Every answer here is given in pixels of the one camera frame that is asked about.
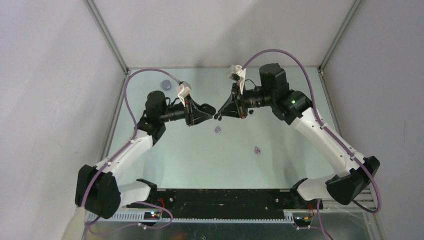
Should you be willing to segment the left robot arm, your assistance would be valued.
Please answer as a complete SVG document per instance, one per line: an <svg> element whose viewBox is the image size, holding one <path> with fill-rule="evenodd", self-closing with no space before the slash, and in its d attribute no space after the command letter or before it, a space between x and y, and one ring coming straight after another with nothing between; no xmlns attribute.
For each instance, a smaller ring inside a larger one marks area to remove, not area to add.
<svg viewBox="0 0 424 240"><path fill-rule="evenodd" d="M213 106L198 104L190 95L181 99L180 103L168 100L162 91L150 92L142 117L128 142L95 166L86 164L80 168L74 200L78 207L109 219L118 209L135 202L140 202L145 208L156 206L156 185L143 179L120 183L125 171L159 141L166 131L167 122L185 120L191 127L212 119L216 113Z"/></svg>

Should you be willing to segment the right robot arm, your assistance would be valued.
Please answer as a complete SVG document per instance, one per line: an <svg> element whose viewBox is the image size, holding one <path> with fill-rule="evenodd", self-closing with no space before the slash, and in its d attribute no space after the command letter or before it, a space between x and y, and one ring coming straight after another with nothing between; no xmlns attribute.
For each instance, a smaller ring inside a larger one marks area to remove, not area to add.
<svg viewBox="0 0 424 240"><path fill-rule="evenodd" d="M234 83L215 119L244 119L253 108L270 107L279 120L309 139L333 168L332 175L304 178L292 187L295 192L290 201L295 208L304 209L316 199L333 199L349 205L371 183L369 175L375 175L380 161L375 156L364 156L341 139L313 108L312 101L303 92L290 88L286 71L279 64L261 66L260 85L253 89L246 89L246 70L241 65L232 65L228 77Z"/></svg>

